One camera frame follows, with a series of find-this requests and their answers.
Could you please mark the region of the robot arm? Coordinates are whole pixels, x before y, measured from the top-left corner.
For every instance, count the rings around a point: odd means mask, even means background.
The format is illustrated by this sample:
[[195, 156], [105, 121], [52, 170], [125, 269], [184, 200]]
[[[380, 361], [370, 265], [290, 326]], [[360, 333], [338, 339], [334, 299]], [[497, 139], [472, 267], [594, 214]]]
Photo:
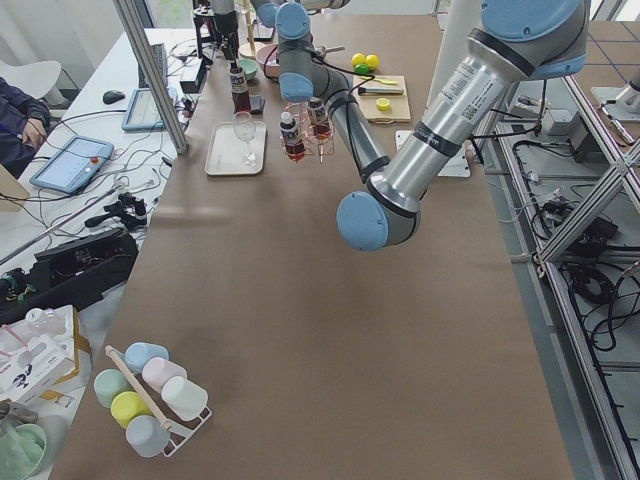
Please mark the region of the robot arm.
[[339, 204], [339, 233], [356, 250], [377, 251], [414, 234], [429, 185], [509, 87], [572, 75], [584, 65], [589, 2], [472, 1], [469, 7], [466, 56], [389, 163]]
[[291, 103], [313, 97], [325, 105], [337, 133], [342, 138], [366, 182], [375, 171], [389, 163], [389, 157], [369, 127], [355, 99], [350, 77], [324, 63], [313, 45], [310, 10], [340, 9], [345, 1], [253, 1], [259, 20], [278, 34], [279, 85], [281, 96]]

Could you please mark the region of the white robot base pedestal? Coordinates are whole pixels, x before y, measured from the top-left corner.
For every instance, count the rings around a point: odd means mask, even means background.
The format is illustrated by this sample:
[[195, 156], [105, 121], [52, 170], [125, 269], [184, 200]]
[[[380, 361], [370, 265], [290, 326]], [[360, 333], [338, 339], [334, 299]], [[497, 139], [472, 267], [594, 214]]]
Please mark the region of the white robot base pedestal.
[[488, 45], [479, 1], [454, 1], [425, 112], [385, 170], [395, 183], [428, 185], [470, 175], [467, 138], [508, 86], [510, 64]]

